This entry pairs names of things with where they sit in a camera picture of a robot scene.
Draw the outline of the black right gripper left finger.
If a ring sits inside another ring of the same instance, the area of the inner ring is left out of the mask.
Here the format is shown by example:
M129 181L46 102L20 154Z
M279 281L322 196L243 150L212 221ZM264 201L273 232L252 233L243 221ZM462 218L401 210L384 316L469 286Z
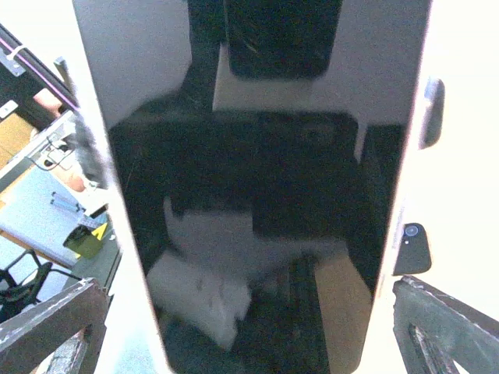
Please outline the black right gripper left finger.
M64 373L93 373L106 333L109 295L84 278L1 324L1 372L29 373L52 353Z

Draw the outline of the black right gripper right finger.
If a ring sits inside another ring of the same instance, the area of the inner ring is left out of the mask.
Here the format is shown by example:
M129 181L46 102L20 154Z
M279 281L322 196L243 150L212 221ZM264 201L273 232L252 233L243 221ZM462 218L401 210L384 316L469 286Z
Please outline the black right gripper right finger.
M408 373L498 372L498 321L412 276L394 283L394 334Z

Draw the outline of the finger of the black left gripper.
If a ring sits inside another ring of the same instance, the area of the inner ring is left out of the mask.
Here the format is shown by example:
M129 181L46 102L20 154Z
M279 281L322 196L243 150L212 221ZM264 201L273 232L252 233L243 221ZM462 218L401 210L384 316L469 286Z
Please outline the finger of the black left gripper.
M424 91L425 111L419 148L435 145L441 137L444 118L445 85L441 79L430 77Z

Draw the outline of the phone with black screen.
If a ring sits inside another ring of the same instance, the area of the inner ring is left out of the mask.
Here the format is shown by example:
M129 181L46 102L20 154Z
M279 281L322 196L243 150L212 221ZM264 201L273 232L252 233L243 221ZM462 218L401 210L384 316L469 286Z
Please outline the phone with black screen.
M76 1L175 373L360 363L428 1Z

